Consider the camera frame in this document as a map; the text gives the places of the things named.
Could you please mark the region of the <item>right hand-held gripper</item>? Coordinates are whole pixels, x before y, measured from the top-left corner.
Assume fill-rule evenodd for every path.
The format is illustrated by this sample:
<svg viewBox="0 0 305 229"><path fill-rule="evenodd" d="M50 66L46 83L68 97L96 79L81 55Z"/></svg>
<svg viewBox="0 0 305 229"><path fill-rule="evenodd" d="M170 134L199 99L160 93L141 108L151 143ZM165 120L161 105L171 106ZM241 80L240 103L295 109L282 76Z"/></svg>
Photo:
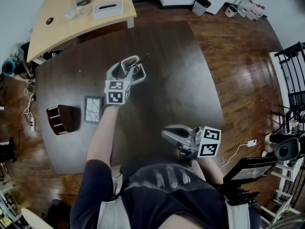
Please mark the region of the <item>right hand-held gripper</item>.
<svg viewBox="0 0 305 229"><path fill-rule="evenodd" d="M191 164L198 158L215 157L221 142L221 130L212 127L168 125L161 132L162 137L178 147L179 160Z"/></svg>

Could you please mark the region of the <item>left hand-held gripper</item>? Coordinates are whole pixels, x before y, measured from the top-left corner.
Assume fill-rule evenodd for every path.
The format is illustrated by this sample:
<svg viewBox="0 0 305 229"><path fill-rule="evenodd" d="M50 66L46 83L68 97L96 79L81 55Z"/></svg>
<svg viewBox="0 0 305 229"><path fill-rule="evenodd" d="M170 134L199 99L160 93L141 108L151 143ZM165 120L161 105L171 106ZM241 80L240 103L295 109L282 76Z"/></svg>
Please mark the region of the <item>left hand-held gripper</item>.
<svg viewBox="0 0 305 229"><path fill-rule="evenodd" d="M121 68L121 63L118 62L106 73L104 93L107 104L124 105L130 95L134 69L129 69L123 80L115 80L118 77Z"/></svg>

